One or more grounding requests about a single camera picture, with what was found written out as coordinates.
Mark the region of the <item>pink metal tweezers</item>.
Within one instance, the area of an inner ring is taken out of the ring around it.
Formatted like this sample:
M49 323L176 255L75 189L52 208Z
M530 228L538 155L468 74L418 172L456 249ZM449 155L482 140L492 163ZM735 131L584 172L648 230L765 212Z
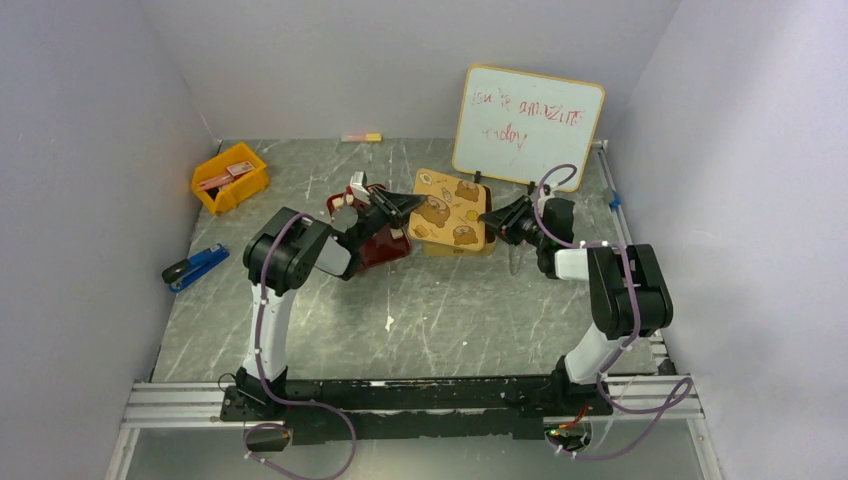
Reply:
M523 245L510 245L508 249L508 268L511 276L516 276L524 264L525 249Z

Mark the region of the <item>silver box lid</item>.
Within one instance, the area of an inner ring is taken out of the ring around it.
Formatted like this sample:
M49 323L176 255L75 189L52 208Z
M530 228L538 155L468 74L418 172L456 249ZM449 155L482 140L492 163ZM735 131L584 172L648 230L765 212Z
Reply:
M407 233L413 240L478 252L486 244L487 189L473 181L421 168L414 176L413 193L424 202L409 217Z

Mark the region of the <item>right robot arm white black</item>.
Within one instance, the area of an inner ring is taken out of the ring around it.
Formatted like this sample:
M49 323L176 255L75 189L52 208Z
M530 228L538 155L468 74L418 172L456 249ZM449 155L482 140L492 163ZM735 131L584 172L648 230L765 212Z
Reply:
M567 377L549 389L551 405L565 415L586 404L586 385L607 374L636 339L667 327L673 317L653 248L576 242L574 207L564 198L524 196L480 216L498 239L534 247L537 267L547 278L588 283L592 323L563 358Z

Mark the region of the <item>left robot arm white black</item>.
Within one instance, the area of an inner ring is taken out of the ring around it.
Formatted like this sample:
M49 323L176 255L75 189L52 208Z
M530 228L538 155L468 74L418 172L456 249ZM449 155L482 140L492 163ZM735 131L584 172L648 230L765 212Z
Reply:
M363 264L361 248L384 229L404 228L425 199L376 185L365 206L354 211L353 223L342 230L282 207L254 235L243 254L252 293L251 340L235 384L258 418L271 420L285 409L286 342L300 287L315 269L351 279Z

